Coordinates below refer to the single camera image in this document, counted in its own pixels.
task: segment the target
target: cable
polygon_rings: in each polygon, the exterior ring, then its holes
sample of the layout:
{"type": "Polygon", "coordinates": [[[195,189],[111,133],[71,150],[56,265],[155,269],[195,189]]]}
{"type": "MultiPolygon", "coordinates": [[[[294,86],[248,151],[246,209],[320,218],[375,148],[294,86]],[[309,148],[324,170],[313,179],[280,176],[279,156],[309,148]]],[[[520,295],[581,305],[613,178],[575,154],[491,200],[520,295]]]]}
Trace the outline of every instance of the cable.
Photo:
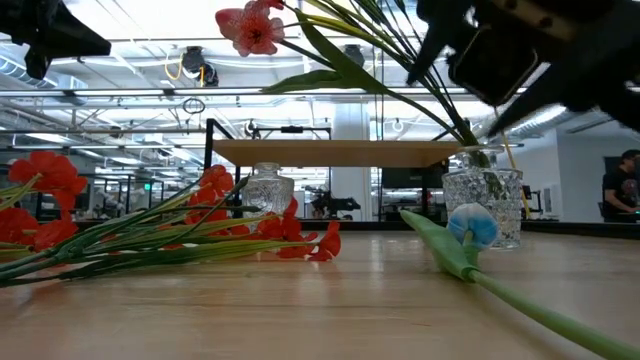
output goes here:
{"type": "Polygon", "coordinates": [[[178,63],[178,75],[174,76],[169,72],[169,64],[165,63],[164,64],[164,72],[167,74],[167,76],[169,77],[169,79],[171,80],[178,80],[180,79],[180,74],[182,74],[182,58],[184,57],[184,54],[180,55],[180,62],[178,63]]]}

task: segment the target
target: red flower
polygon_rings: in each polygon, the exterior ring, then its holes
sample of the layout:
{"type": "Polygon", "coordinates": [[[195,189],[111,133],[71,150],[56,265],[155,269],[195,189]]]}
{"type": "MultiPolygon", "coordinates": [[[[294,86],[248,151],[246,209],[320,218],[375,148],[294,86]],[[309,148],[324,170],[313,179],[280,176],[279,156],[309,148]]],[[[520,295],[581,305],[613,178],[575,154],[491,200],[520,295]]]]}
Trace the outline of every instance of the red flower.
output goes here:
{"type": "MultiPolygon", "coordinates": [[[[302,224],[294,217],[296,210],[298,210],[298,201],[292,198],[282,218],[283,239],[290,242],[309,242],[315,240],[316,237],[318,237],[317,233],[310,233],[306,237],[300,235],[302,224]]],[[[277,255],[283,259],[304,258],[309,255],[314,248],[315,245],[287,247],[280,249],[277,255]]]]}
{"type": "MultiPolygon", "coordinates": [[[[273,216],[275,213],[268,212],[265,216],[273,216]]],[[[284,235],[284,230],[282,229],[282,222],[280,218],[274,217],[267,220],[262,220],[258,223],[258,227],[256,228],[258,232],[262,235],[263,239],[280,239],[284,235]]]]}
{"type": "Polygon", "coordinates": [[[71,221],[71,217],[63,213],[62,220],[54,220],[38,228],[34,237],[35,251],[40,252],[67,240],[78,227],[71,221]]]}
{"type": "Polygon", "coordinates": [[[13,163],[9,180],[26,184],[37,174],[42,177],[33,188],[53,195],[62,210],[72,209],[76,195],[87,186],[87,179],[78,177],[78,171],[66,156],[51,151],[34,151],[29,160],[20,159],[13,163]]]}
{"type": "Polygon", "coordinates": [[[25,209],[8,208],[0,211],[2,242],[33,245],[33,234],[25,235],[23,230],[37,229],[38,221],[25,209]]]}
{"type": "Polygon", "coordinates": [[[251,230],[244,225],[238,225],[231,228],[231,235],[249,235],[251,230]]]}
{"type": "Polygon", "coordinates": [[[339,229],[339,222],[331,221],[329,223],[329,229],[318,243],[318,251],[311,254],[310,261],[327,261],[338,256],[342,247],[340,234],[338,234],[339,229]]]}
{"type": "MultiPolygon", "coordinates": [[[[198,192],[191,195],[189,198],[188,206],[198,206],[198,205],[207,205],[207,206],[216,206],[220,203],[221,200],[216,200],[216,190],[212,187],[204,187],[198,192]]],[[[209,213],[209,210],[191,210],[187,213],[187,218],[185,219],[185,223],[188,225],[197,224],[203,217],[205,217],[209,213]]],[[[206,222],[218,221],[218,220],[226,220],[228,219],[228,214],[226,210],[217,210],[214,211],[213,214],[209,215],[206,222]]]]}
{"type": "Polygon", "coordinates": [[[233,177],[224,166],[214,165],[204,171],[204,175],[200,179],[200,187],[202,188],[200,191],[210,187],[214,191],[212,200],[215,200],[216,196],[223,197],[225,192],[233,189],[233,177]]]}
{"type": "Polygon", "coordinates": [[[278,51],[274,43],[284,39],[284,25],[280,18],[269,19],[270,6],[283,7],[276,0],[259,0],[249,1],[244,10],[223,9],[216,13],[220,33],[233,41],[240,56],[273,55],[278,51]]]}

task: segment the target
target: wooden table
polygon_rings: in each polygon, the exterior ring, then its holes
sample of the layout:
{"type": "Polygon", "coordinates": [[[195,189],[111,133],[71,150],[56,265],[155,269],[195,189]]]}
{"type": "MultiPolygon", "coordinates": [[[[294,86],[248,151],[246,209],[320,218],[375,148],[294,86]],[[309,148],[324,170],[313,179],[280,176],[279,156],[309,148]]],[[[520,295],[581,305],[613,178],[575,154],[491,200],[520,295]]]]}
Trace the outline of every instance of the wooden table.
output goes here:
{"type": "MultiPolygon", "coordinates": [[[[640,345],[640,242],[524,234],[483,268],[640,345]]],[[[236,261],[0,290],[2,359],[591,359],[437,273],[411,232],[344,233],[335,263],[236,261]]]]}

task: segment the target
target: clear glass vase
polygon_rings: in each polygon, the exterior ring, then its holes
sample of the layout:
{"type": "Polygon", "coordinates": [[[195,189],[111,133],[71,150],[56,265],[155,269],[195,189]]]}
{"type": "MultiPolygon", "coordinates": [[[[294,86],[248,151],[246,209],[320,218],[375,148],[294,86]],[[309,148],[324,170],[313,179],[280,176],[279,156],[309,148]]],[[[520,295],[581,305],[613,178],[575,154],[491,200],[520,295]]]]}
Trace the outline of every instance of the clear glass vase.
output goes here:
{"type": "Polygon", "coordinates": [[[442,177],[447,213],[467,203],[484,206],[498,221],[500,232],[494,247],[520,247],[522,172],[496,167],[500,147],[470,147],[456,155],[463,164],[460,171],[442,177]]]}
{"type": "Polygon", "coordinates": [[[242,205],[256,206],[261,211],[248,213],[248,216],[262,216],[268,212],[282,214],[293,196],[293,179],[278,175],[280,166],[276,163],[258,163],[254,166],[256,174],[242,189],[242,205]]]}

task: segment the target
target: blue tulip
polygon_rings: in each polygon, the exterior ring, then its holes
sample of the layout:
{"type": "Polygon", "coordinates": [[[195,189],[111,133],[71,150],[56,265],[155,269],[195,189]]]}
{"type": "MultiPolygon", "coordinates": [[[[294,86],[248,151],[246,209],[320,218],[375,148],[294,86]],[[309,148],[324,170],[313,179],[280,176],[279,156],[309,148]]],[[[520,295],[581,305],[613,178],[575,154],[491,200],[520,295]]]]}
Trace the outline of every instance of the blue tulip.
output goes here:
{"type": "Polygon", "coordinates": [[[498,222],[489,211],[477,203],[458,206],[449,217],[447,229],[463,244],[464,235],[470,231],[473,234],[471,245],[478,250],[484,250],[498,238],[498,222]]]}

